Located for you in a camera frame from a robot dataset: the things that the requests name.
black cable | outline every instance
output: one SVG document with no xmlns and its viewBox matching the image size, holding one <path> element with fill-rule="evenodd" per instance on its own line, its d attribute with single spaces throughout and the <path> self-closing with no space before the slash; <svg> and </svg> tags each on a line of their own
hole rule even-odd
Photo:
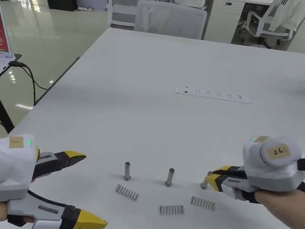
<svg viewBox="0 0 305 229">
<path fill-rule="evenodd" d="M 30 69 L 25 63 L 18 62 L 18 61 L 11 61 L 11 62 L 9 63 L 9 65 L 12 66 L 12 67 L 19 67 L 19 68 L 22 68 L 22 69 L 25 71 L 25 73 L 32 79 L 32 84 L 33 84 L 33 104 L 34 104 L 34 106 L 35 106 L 35 105 L 36 105 L 36 88 L 35 88 L 35 84 L 36 84 L 39 88 L 41 88 L 41 89 L 43 89 L 43 90 L 47 90 L 47 89 L 44 88 L 44 87 L 41 87 L 41 86 L 34 80 L 34 76 L 33 76 L 33 73 L 32 73 L 32 71 L 31 71 L 31 69 Z"/>
<path fill-rule="evenodd" d="M 31 75 L 25 70 L 24 67 L 21 67 L 21 68 L 25 71 L 25 73 L 26 73 L 30 78 L 33 78 L 33 80 L 34 80 L 33 75 L 31 76 Z M 41 87 L 35 80 L 34 80 L 34 82 L 35 82 L 35 84 L 36 84 L 39 88 L 41 88 L 41 89 L 43 89 L 43 90 L 47 90 L 47 88 Z"/>
</svg>

black stand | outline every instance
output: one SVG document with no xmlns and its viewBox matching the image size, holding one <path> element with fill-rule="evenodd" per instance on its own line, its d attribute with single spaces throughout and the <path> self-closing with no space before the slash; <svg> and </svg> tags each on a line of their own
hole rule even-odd
<svg viewBox="0 0 305 229">
<path fill-rule="evenodd" d="M 20 54 L 15 54 L 15 61 L 19 60 L 21 58 Z M 4 69 L 3 72 L 0 73 L 0 77 L 9 69 L 10 67 L 7 67 Z M 9 114 L 6 112 L 5 107 L 3 106 L 3 103 L 0 100 L 0 122 L 3 124 L 3 127 L 5 128 L 6 132 L 10 133 L 14 129 L 14 124 L 10 119 Z"/>
</svg>

office chair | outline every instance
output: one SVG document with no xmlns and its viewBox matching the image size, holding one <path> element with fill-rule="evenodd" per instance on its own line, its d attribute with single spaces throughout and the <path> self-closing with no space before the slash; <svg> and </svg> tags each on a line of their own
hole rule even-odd
<svg viewBox="0 0 305 229">
<path fill-rule="evenodd" d="M 245 29 L 252 36 L 257 38 L 266 38 L 268 36 L 273 36 L 277 38 L 278 43 L 280 40 L 290 40 L 294 33 L 293 30 L 288 30 L 282 26 L 279 26 L 275 31 L 270 31 L 268 29 L 274 18 L 277 7 L 277 1 L 273 1 L 262 17 L 260 17 L 254 11 L 249 11 L 247 21 L 244 24 Z"/>
<path fill-rule="evenodd" d="M 137 2 L 138 0 L 108 0 L 106 5 L 108 27 L 112 24 L 134 26 Z"/>
<path fill-rule="evenodd" d="M 140 0 L 135 31 L 201 39 L 207 12 L 175 3 Z"/>
</svg>

metal spring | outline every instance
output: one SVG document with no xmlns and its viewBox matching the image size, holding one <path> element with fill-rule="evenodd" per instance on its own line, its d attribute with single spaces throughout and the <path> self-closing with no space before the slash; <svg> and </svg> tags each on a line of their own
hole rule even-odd
<svg viewBox="0 0 305 229">
<path fill-rule="evenodd" d="M 184 214 L 183 205 L 165 205 L 160 206 L 161 215 Z"/>
<path fill-rule="evenodd" d="M 210 211 L 215 211 L 215 209 L 216 209 L 216 203 L 208 201 L 206 199 L 198 198 L 196 196 L 192 196 L 191 204 L 200 206 L 200 207 L 208 209 Z"/>
<path fill-rule="evenodd" d="M 130 190 L 130 189 L 128 189 L 128 188 L 126 188 L 126 187 L 120 185 L 120 184 L 118 184 L 118 185 L 116 186 L 115 191 L 116 191 L 117 193 L 122 194 L 123 196 L 126 196 L 126 197 L 129 198 L 129 199 L 134 200 L 134 201 L 137 201 L 137 199 L 138 199 L 138 197 L 139 197 L 139 194 L 138 194 L 138 193 L 136 193 L 136 192 L 134 192 L 134 191 L 132 191 L 132 190 Z"/>
</svg>

glossy floor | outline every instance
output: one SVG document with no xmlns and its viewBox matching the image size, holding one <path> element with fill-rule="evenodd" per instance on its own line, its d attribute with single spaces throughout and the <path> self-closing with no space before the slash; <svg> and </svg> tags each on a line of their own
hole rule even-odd
<svg viewBox="0 0 305 229">
<path fill-rule="evenodd" d="M 1 1 L 1 8 L 13 52 L 46 88 L 107 29 L 107 12 L 49 10 L 47 0 Z M 37 97 L 43 92 L 37 89 Z M 15 125 L 33 107 L 31 79 L 22 69 L 0 77 L 0 99 Z"/>
</svg>

